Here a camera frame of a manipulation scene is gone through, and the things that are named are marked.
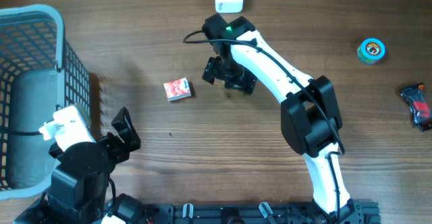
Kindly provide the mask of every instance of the table top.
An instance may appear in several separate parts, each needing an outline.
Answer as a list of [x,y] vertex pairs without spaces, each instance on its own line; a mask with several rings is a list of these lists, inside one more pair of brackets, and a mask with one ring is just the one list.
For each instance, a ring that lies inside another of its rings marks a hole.
[[[215,13],[214,0],[0,0],[45,3],[63,15],[66,37],[88,71],[93,130],[126,106],[142,139],[112,178],[145,203],[310,201],[302,156],[280,132],[280,109],[259,82],[252,95],[201,79],[209,45],[183,45]],[[241,14],[283,58],[326,75],[340,106],[344,183],[353,199],[379,203],[383,223],[432,220],[432,131],[412,124],[397,89],[425,83],[432,105],[432,0],[245,0]],[[366,65],[356,48],[379,38],[387,58]],[[166,99],[163,83],[187,77],[195,96]],[[0,202],[10,223],[35,199]]]

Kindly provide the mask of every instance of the snack package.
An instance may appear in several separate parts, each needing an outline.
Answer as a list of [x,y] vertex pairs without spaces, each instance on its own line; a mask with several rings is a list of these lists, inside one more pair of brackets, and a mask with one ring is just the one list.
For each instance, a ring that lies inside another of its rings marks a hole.
[[189,82],[186,78],[164,83],[163,86],[165,87],[168,101],[174,101],[192,95]]
[[423,83],[408,86],[400,90],[400,95],[410,105],[412,120],[421,131],[432,129],[432,111],[423,96]]

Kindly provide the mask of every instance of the plastic basket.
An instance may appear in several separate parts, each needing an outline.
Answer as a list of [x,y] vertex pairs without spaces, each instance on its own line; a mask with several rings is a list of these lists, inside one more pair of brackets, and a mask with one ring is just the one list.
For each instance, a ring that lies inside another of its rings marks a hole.
[[0,9],[0,200],[43,192],[59,164],[48,154],[55,141],[7,133],[37,132],[73,103],[90,115],[88,72],[60,13],[48,5]]

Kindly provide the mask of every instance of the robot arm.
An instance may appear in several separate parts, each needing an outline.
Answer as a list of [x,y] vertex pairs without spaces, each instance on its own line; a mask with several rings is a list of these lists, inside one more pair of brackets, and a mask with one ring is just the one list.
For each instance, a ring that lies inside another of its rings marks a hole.
[[[241,17],[227,24],[219,14],[216,14],[206,20],[202,31],[210,40],[251,41],[268,52],[314,96],[334,128],[341,128],[342,121],[331,82],[325,77],[314,80],[298,71],[264,41],[259,31],[248,20]],[[306,110],[304,103],[307,102],[307,98],[302,90],[280,66],[265,54],[259,53],[260,51],[246,45],[212,45],[215,52],[221,56],[210,59],[203,79],[210,83],[213,83],[214,78],[225,80],[225,87],[237,88],[247,93],[252,92],[256,79],[259,79],[273,93],[281,103],[283,136],[293,150],[303,155],[306,161],[313,183],[315,203],[327,215],[334,214],[337,208],[336,187],[327,157],[330,152],[338,150],[338,144],[335,143],[329,126],[317,113],[317,106]],[[344,187],[337,157],[331,156],[340,191],[340,207],[343,207],[350,201],[350,195]]]

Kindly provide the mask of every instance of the black and red wrapper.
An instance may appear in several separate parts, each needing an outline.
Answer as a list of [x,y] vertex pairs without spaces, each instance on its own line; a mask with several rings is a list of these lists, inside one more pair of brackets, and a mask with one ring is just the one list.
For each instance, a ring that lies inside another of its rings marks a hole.
[[423,96],[424,89],[425,85],[419,83],[400,90],[400,95],[410,105],[414,124],[422,132],[432,129],[432,111]]

